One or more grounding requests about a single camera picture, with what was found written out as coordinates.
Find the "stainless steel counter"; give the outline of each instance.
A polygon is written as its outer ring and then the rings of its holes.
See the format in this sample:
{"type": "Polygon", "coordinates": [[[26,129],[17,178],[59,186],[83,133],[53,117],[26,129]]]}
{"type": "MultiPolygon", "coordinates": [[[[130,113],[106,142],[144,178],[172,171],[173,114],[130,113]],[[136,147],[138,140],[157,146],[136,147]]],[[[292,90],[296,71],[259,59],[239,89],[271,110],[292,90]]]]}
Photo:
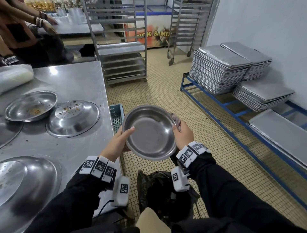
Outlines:
{"type": "MultiPolygon", "coordinates": [[[[72,173],[88,155],[99,155],[113,136],[113,127],[107,100],[103,72],[99,61],[59,65],[33,69],[35,79],[0,95],[0,114],[20,95],[40,90],[54,91],[58,103],[70,100],[86,100],[98,105],[101,116],[87,132],[72,138],[55,138],[46,132],[46,120],[25,123],[22,131],[8,145],[0,149],[0,161],[35,154],[49,155],[58,159],[63,172],[59,192],[63,191],[72,173]]],[[[121,175],[117,159],[117,176],[121,175]]],[[[111,199],[111,191],[100,193],[101,208],[111,199]]],[[[110,210],[108,204],[103,212],[110,210]]]]}

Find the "plastic crate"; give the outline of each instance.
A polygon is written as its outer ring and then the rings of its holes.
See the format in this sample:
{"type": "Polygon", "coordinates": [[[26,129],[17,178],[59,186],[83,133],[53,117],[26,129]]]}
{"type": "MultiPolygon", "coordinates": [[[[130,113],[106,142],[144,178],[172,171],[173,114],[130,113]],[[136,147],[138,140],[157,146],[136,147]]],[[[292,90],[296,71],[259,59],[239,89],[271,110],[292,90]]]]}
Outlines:
{"type": "Polygon", "coordinates": [[[124,108],[122,107],[122,104],[110,105],[110,112],[114,133],[116,133],[124,120],[124,108]]]}

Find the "blue metal rack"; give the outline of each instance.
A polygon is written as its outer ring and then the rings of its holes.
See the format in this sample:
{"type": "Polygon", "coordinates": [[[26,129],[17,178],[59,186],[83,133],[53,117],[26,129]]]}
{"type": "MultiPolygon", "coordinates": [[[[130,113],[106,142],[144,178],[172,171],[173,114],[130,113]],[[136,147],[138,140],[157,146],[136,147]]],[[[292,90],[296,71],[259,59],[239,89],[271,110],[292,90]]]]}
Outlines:
{"type": "MultiPolygon", "coordinates": [[[[254,135],[259,141],[261,141],[263,144],[265,144],[270,150],[272,150],[276,155],[278,155],[284,162],[286,162],[290,167],[292,167],[298,174],[300,174],[305,180],[307,180],[307,173],[293,160],[289,159],[286,155],[284,155],[282,152],[280,152],[278,149],[276,149],[274,146],[272,146],[270,143],[268,143],[265,139],[263,139],[260,135],[258,135],[253,129],[251,129],[243,120],[241,120],[239,117],[242,115],[245,115],[249,112],[252,112],[251,109],[239,112],[239,113],[233,113],[230,109],[227,108],[228,105],[235,104],[240,102],[239,100],[234,100],[227,103],[221,103],[218,99],[215,98],[214,95],[210,94],[208,91],[206,91],[203,87],[201,87],[195,80],[189,77],[189,73],[184,73],[182,77],[182,82],[180,86],[180,90],[185,92],[188,96],[191,97],[192,100],[194,100],[214,121],[216,121],[225,131],[228,133],[264,170],[266,170],[299,204],[301,204],[306,210],[307,210],[307,204],[297,196],[296,193],[294,193],[285,182],[280,179],[263,161],[261,161],[249,148],[247,145],[242,143],[235,135],[232,133],[229,129],[227,129],[223,123],[218,120],[214,115],[205,108],[186,88],[195,86],[198,89],[200,89],[203,93],[205,93],[207,96],[209,96],[211,99],[213,99],[218,105],[220,105],[226,112],[228,112],[230,115],[232,115],[241,125],[243,125],[252,135],[254,135]],[[184,80],[190,81],[188,84],[183,84],[184,80]]],[[[300,112],[307,116],[307,111],[296,104],[287,101],[286,104],[293,109],[290,111],[287,111],[283,114],[283,116],[287,116],[289,114],[292,114],[294,112],[300,112]]],[[[307,123],[303,124],[301,126],[302,128],[307,128],[307,123]]]]}

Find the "hand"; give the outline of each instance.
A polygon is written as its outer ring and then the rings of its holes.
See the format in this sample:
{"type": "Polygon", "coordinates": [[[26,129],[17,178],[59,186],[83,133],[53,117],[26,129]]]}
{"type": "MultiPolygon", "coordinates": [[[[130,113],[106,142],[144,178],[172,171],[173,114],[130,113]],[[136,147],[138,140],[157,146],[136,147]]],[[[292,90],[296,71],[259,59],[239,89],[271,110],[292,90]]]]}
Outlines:
{"type": "Polygon", "coordinates": [[[190,142],[194,141],[194,133],[188,125],[181,120],[181,131],[179,132],[176,125],[173,125],[176,145],[179,150],[182,150],[190,142]]]}
{"type": "Polygon", "coordinates": [[[113,136],[106,148],[100,153],[101,156],[106,157],[108,160],[115,162],[116,159],[122,154],[125,147],[127,138],[134,132],[134,127],[122,133],[120,127],[117,133],[113,136]]]}
{"type": "Polygon", "coordinates": [[[54,36],[56,35],[56,31],[53,29],[53,27],[51,26],[51,24],[49,22],[47,22],[46,20],[43,20],[42,22],[42,28],[45,29],[45,31],[51,35],[51,36],[54,36]]]}
{"type": "Polygon", "coordinates": [[[59,25],[59,23],[54,19],[52,18],[51,16],[47,16],[47,21],[51,24],[51,25],[59,25]]]}

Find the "stainless steel bowl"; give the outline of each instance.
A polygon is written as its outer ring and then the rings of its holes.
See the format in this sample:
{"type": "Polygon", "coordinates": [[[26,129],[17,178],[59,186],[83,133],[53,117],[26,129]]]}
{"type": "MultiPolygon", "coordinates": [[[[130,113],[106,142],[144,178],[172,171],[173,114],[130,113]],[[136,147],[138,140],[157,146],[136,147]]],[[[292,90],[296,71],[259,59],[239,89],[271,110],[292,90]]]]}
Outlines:
{"type": "Polygon", "coordinates": [[[22,122],[9,121],[0,115],[0,148],[13,140],[20,133],[22,126],[22,122]]]}
{"type": "Polygon", "coordinates": [[[60,165],[49,156],[0,162],[0,232],[23,232],[60,188],[60,165]]]}
{"type": "Polygon", "coordinates": [[[132,109],[124,118],[122,131],[132,126],[134,133],[126,144],[136,155],[152,160],[164,160],[176,151],[171,115],[158,106],[140,105],[132,109]]]}
{"type": "Polygon", "coordinates": [[[56,105],[57,95],[52,91],[36,91],[25,94],[11,102],[4,117],[11,121],[32,122],[43,119],[56,105]]]}
{"type": "Polygon", "coordinates": [[[51,113],[46,129],[54,137],[74,137],[92,128],[99,117],[100,109],[96,104],[84,100],[72,100],[51,113]]]}

